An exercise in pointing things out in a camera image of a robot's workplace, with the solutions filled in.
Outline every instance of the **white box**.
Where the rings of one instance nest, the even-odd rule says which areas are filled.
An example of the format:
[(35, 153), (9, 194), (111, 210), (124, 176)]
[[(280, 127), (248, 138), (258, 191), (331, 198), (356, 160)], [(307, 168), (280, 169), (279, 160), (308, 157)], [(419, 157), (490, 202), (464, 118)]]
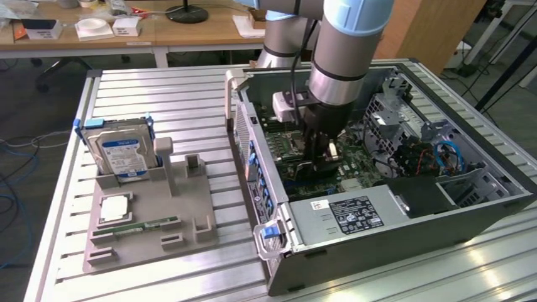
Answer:
[(463, 60), (466, 56), (471, 53), (472, 46), (467, 43), (459, 43), (458, 49), (455, 50), (454, 57), (451, 58), (448, 64), (446, 65), (446, 69), (455, 69), (463, 64)]
[(23, 19), (23, 26), (31, 40), (58, 40), (63, 26), (61, 20)]
[(142, 25), (140, 18), (120, 18), (116, 20), (112, 30), (116, 36), (139, 36)]
[(103, 28), (100, 28), (98, 30), (92, 30), (92, 31), (82, 30), (79, 24), (75, 24), (75, 29), (76, 29), (76, 34), (79, 36), (80, 42), (115, 37), (112, 28), (110, 28), (110, 24), (107, 24)]

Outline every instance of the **desk lamp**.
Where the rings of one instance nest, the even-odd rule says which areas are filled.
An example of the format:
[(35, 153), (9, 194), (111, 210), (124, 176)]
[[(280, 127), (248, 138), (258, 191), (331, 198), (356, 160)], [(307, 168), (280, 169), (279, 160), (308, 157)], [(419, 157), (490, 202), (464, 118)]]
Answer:
[(188, 5), (188, 0), (183, 0), (183, 6), (172, 6), (167, 9), (168, 19), (179, 23), (200, 23), (210, 18), (210, 13), (198, 6)]

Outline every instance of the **floor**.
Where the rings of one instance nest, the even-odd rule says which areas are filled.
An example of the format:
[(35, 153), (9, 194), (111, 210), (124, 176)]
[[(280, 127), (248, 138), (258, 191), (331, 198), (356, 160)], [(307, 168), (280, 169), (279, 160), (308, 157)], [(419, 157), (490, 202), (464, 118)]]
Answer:
[[(475, 25), (467, 35), (467, 41), (474, 44), (487, 25)], [(488, 50), (495, 42), (506, 34), (506, 30), (499, 28), (484, 50)], [(511, 64), (514, 58), (526, 47), (528, 41), (518, 39), (508, 53), (499, 64), (488, 68), (491, 75), (483, 75), (478, 81), (472, 92), (478, 98), (482, 98), (487, 90), (495, 83), (495, 80)], [(252, 52), (235, 52), (235, 63), (247, 63), (252, 59)], [(86, 60), (96, 69), (138, 69), (155, 67), (154, 57), (151, 55), (132, 55), (131, 63), (123, 63), (120, 56), (87, 57)], [(220, 53), (178, 53), (170, 57), (171, 62), (178, 66), (187, 65), (216, 65), (220, 63)], [(78, 65), (71, 65), (62, 70), (50, 80), (51, 90), (47, 94), (39, 93), (34, 89), (33, 80), (41, 72), (54, 63), (54, 59), (43, 59), (43, 66), (34, 67), (29, 59), (18, 60), (18, 64), (11, 70), (0, 71), (0, 91), (2, 110), (0, 110), (0, 138), (9, 139), (18, 136), (38, 136), (54, 131), (68, 130), (72, 125), (72, 119), (79, 105), (80, 92), (84, 85), (86, 71)], [(514, 80), (508, 82), (507, 87), (514, 81), (518, 81), (537, 63), (537, 53), (528, 60), (526, 66), (518, 71)], [(15, 60), (9, 60), (9, 64), (15, 64)], [(6, 66), (0, 61), (0, 70)], [(446, 76), (456, 77), (451, 71), (446, 71)], [(460, 80), (470, 85), (478, 75)], [(446, 80), (452, 88), (463, 93), (466, 87), (459, 80)], [(526, 148), (526, 150), (537, 157), (537, 140), (534, 138), (537, 128), (537, 81), (530, 89), (516, 86), (498, 106), (490, 111), (500, 128)], [(466, 95), (470, 102), (476, 103), (470, 94)], [(67, 135), (49, 137), (42, 141), (43, 145), (54, 145), (66, 141)], [(13, 144), (27, 142), (27, 138), (11, 141)], [(18, 148), (18, 152), (34, 153), (33, 147)], [(31, 267), (35, 253), (41, 242), (50, 203), (54, 195), (58, 174), (64, 156), (64, 146), (57, 148), (42, 148), (39, 150), (39, 166), (35, 172), (22, 182), (17, 183), (15, 190), (19, 198), (27, 206), (27, 213), (31, 217), (31, 226), (34, 230), (34, 246), (31, 252), (18, 259), (15, 265), (0, 269), (0, 301), (22, 301), (27, 288)], [(14, 156), (0, 149), (0, 172), (7, 175), (27, 160), (29, 157)], [(0, 194), (9, 191), (0, 187)], [(0, 212), (6, 209), (6, 203), (0, 199)], [(11, 219), (13, 211), (0, 214), (0, 228), (5, 227)], [(29, 233), (22, 215), (13, 226), (0, 231), (0, 265), (3, 261), (13, 259), (14, 255), (25, 248), (29, 242)]]

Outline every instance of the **lamp base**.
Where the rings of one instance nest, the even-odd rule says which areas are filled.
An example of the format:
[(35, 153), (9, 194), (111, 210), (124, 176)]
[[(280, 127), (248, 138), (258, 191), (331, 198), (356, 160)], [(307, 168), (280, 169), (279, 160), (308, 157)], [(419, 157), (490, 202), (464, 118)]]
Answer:
[(172, 13), (167, 13), (167, 17), (178, 23), (194, 24), (210, 19), (210, 12), (198, 6), (188, 6), (188, 11), (186, 7), (172, 6), (167, 11), (174, 11)]

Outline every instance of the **wooden cabinet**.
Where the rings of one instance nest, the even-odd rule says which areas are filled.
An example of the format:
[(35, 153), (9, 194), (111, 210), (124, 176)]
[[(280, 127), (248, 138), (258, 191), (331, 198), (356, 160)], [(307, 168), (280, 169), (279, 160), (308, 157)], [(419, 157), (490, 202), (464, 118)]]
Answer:
[(418, 58), (440, 74), (486, 2), (396, 0), (375, 58)]

